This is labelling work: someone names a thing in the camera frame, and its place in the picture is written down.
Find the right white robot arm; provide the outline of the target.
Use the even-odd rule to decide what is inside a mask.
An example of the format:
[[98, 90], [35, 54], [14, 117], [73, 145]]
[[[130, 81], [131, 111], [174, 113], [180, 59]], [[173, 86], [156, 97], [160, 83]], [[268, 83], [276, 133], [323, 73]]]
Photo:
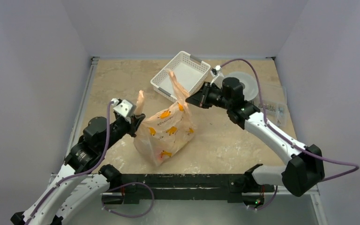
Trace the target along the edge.
[[283, 186], [300, 197], [325, 178], [322, 151], [316, 145], [292, 139], [270, 123], [261, 110], [245, 100], [239, 79], [225, 78], [222, 86], [205, 82], [186, 102], [200, 108], [226, 110], [231, 122], [258, 137], [283, 161], [283, 166], [257, 164], [245, 172], [244, 184], [251, 191], [262, 185]]

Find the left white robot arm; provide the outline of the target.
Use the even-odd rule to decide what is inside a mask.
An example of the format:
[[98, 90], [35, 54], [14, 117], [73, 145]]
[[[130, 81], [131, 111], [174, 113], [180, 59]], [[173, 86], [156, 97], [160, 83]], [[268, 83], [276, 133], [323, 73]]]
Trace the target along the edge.
[[122, 174], [112, 165], [102, 166], [84, 186], [81, 185], [104, 159], [105, 146], [113, 146], [126, 134], [135, 137], [145, 115], [132, 115], [130, 122], [118, 114], [115, 118], [109, 129], [105, 117], [89, 121], [46, 191], [29, 209], [16, 212], [10, 219], [12, 224], [67, 225], [94, 197], [106, 190], [114, 192], [120, 188]]

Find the orange plastic bag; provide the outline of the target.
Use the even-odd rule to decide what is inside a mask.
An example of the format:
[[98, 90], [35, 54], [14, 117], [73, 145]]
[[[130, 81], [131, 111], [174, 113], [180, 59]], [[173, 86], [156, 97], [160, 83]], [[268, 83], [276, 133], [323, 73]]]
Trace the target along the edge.
[[136, 150], [155, 166], [173, 157], [193, 139], [197, 130], [186, 103], [190, 94], [173, 71], [167, 72], [177, 100], [168, 108], [143, 119], [133, 139]]

